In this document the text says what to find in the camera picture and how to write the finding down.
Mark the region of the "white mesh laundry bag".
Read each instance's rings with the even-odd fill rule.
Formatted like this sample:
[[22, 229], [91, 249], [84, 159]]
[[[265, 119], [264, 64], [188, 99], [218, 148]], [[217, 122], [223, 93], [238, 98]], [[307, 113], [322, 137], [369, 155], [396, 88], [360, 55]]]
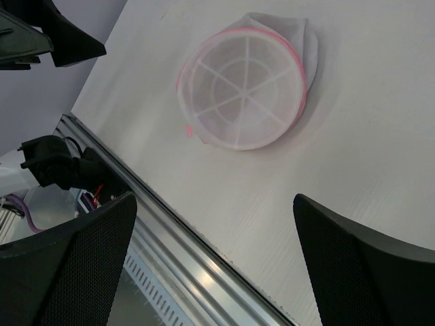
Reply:
[[315, 78], [319, 40], [307, 18], [250, 12], [187, 59], [177, 99], [204, 143], [249, 151], [298, 121]]

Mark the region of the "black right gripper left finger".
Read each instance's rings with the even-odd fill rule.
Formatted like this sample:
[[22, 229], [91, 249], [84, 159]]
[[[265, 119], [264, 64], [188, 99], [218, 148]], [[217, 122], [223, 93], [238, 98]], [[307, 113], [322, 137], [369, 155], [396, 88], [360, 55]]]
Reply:
[[127, 192], [1, 245], [1, 324], [106, 325], [136, 216]]

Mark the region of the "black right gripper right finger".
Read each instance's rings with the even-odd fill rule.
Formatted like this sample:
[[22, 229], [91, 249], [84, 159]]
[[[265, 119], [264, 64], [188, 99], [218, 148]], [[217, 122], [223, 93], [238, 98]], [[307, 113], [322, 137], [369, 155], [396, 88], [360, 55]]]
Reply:
[[434, 251], [303, 194], [294, 219], [322, 325], [433, 325]]

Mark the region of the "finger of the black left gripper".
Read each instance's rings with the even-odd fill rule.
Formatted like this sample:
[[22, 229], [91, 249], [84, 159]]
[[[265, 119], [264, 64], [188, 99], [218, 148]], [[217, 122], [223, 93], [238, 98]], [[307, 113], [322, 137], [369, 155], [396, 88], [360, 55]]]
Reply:
[[105, 46], [66, 19], [53, 1], [43, 2], [43, 32], [52, 42], [55, 67], [69, 67], [106, 55]]
[[47, 35], [1, 8], [1, 70], [30, 70], [53, 50]]

